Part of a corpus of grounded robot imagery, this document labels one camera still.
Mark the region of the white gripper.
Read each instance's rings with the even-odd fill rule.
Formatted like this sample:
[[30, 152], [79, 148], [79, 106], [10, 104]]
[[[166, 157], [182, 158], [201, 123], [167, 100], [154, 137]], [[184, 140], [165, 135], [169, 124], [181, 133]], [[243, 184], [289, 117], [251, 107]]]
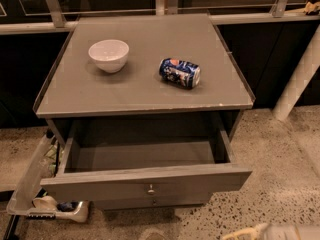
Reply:
[[229, 233], [222, 240], [320, 240], [319, 226], [276, 226], [267, 223], [258, 224]]

